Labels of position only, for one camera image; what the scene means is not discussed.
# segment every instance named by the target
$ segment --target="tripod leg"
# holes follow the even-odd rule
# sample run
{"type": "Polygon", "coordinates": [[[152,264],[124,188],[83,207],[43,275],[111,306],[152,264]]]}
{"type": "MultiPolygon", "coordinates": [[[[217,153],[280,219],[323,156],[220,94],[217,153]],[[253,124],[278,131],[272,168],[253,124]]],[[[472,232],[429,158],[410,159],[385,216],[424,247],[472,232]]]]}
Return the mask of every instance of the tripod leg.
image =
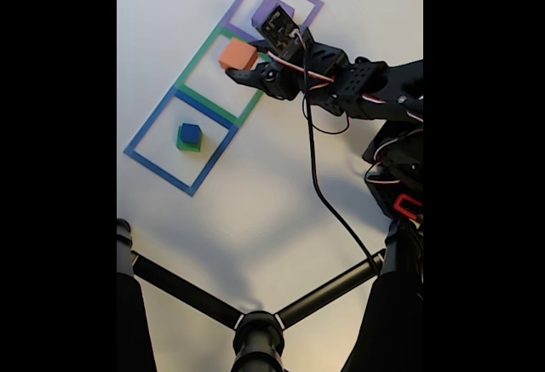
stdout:
{"type": "Polygon", "coordinates": [[[358,340],[341,372],[423,370],[423,284],[410,231],[410,223],[390,226],[381,276],[373,283],[358,340]]]}
{"type": "Polygon", "coordinates": [[[130,226],[118,219],[117,233],[117,372],[156,372],[141,287],[130,260],[130,226]]]}

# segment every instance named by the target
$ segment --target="pink wire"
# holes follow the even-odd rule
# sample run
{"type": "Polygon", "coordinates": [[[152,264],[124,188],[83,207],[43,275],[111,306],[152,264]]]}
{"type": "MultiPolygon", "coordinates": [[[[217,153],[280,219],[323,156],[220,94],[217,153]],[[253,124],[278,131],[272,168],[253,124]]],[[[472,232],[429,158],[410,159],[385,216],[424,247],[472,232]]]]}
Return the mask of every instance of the pink wire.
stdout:
{"type": "Polygon", "coordinates": [[[301,40],[301,46],[303,46],[303,48],[306,50],[307,46],[305,45],[305,41],[303,40],[301,32],[298,29],[295,29],[295,34],[299,37],[299,40],[301,40]]]}
{"type": "Polygon", "coordinates": [[[312,91],[313,89],[321,89],[322,87],[325,87],[326,85],[330,85],[331,83],[330,82],[327,82],[327,83],[321,83],[321,84],[316,84],[316,85],[313,85],[309,91],[312,91]]]}
{"type": "Polygon", "coordinates": [[[413,113],[410,113],[407,111],[407,115],[409,117],[412,117],[414,118],[416,121],[420,121],[421,123],[424,123],[424,118],[421,118],[421,117],[418,117],[417,115],[413,114],[413,113]]]}
{"type": "Polygon", "coordinates": [[[383,101],[383,100],[379,100],[378,98],[375,98],[373,97],[372,95],[368,95],[368,94],[361,94],[362,98],[364,100],[367,100],[367,101],[370,101],[370,102],[374,102],[376,104],[385,104],[386,101],[383,101]]]}
{"type": "MultiPolygon", "coordinates": [[[[417,133],[419,133],[419,132],[422,132],[423,130],[424,130],[424,128],[413,129],[413,130],[410,131],[405,137],[410,136],[410,135],[413,135],[413,134],[417,134],[417,133]]],[[[378,152],[380,152],[381,149],[382,149],[384,146],[392,145],[394,142],[397,142],[397,141],[400,140],[400,139],[401,139],[401,138],[396,138],[395,140],[389,140],[388,142],[385,142],[385,143],[383,143],[382,145],[380,145],[378,148],[376,148],[375,155],[373,155],[373,159],[377,160],[376,157],[378,157],[378,152]]]]}
{"type": "MultiPolygon", "coordinates": [[[[381,164],[380,162],[375,163],[373,166],[371,166],[369,171],[371,171],[373,168],[377,167],[380,164],[381,164]]],[[[401,180],[384,180],[384,181],[381,181],[381,180],[367,179],[367,177],[365,177],[365,181],[367,181],[369,183],[376,183],[377,185],[395,185],[397,183],[401,183],[401,180]]]]}
{"type": "MultiPolygon", "coordinates": [[[[287,67],[290,67],[290,68],[293,68],[294,70],[297,70],[299,72],[305,72],[305,70],[299,66],[296,66],[295,64],[291,64],[290,62],[284,60],[284,59],[281,59],[280,57],[278,57],[277,55],[271,53],[270,51],[267,51],[267,55],[269,57],[271,57],[273,60],[277,61],[278,63],[280,64],[283,64],[287,67]]],[[[324,81],[329,81],[330,83],[333,83],[335,80],[333,78],[329,78],[329,77],[326,77],[326,76],[323,76],[321,74],[318,74],[316,72],[308,72],[308,75],[311,76],[311,77],[314,77],[314,78],[319,78],[320,80],[324,80],[324,81]]]]}

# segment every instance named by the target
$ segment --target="purple cube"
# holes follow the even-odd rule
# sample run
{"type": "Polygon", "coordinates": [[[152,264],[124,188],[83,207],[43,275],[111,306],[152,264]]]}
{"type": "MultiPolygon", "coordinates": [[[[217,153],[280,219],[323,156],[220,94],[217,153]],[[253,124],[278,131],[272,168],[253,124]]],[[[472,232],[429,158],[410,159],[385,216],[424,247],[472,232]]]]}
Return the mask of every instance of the purple cube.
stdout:
{"type": "Polygon", "coordinates": [[[267,16],[276,8],[278,5],[288,14],[289,17],[293,19],[295,9],[293,9],[288,4],[281,2],[279,0],[263,0],[263,3],[255,11],[252,16],[252,26],[259,27],[267,20],[267,16]]]}

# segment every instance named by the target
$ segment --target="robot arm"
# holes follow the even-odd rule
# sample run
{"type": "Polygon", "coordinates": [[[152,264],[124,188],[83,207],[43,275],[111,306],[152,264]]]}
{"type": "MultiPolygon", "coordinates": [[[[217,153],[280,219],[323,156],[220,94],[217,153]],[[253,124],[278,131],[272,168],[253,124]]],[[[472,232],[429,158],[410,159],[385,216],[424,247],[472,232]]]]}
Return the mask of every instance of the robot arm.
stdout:
{"type": "Polygon", "coordinates": [[[381,165],[381,173],[365,181],[386,216],[422,223],[424,61],[391,67],[358,57],[351,63],[343,50],[315,42],[310,30],[297,26],[280,6],[256,29],[265,39],[250,45],[271,61],[254,70],[226,69],[226,74],[278,100],[293,100],[307,89],[302,72],[306,51],[311,105],[335,116],[386,121],[363,154],[366,162],[381,165]]]}

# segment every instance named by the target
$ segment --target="tripod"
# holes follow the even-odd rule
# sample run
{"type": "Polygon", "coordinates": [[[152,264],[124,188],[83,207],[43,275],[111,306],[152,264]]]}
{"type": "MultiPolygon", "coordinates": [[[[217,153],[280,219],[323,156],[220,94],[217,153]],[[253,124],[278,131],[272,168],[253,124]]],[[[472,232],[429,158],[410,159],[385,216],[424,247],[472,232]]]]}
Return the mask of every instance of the tripod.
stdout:
{"type": "MultiPolygon", "coordinates": [[[[397,341],[405,349],[416,343],[419,346],[416,351],[422,351],[422,283],[415,277],[417,257],[407,236],[407,232],[411,231],[407,223],[393,222],[387,238],[387,248],[372,256],[381,269],[381,276],[375,281],[368,302],[368,308],[374,309],[371,314],[369,310],[366,311],[358,342],[342,372],[360,370],[360,354],[365,355],[365,361],[361,365],[368,367],[368,370],[400,370],[395,369],[395,365],[392,365],[394,369],[372,369],[373,365],[383,367],[392,362],[387,359],[385,361],[384,351],[376,349],[375,344],[382,340],[388,342],[383,347],[388,353],[396,350],[397,341]],[[380,313],[386,314],[387,319],[384,319],[384,315],[378,318],[380,313]],[[373,339],[373,348],[365,344],[370,336],[379,337],[378,341],[373,339]]],[[[281,359],[284,331],[375,276],[369,261],[364,260],[276,314],[263,311],[243,314],[139,253],[131,251],[131,247],[130,225],[126,220],[118,219],[117,371],[157,370],[141,287],[134,275],[232,329],[235,332],[235,360],[231,372],[288,372],[281,359]]],[[[422,359],[417,357],[413,363],[422,365],[422,359]]]]}

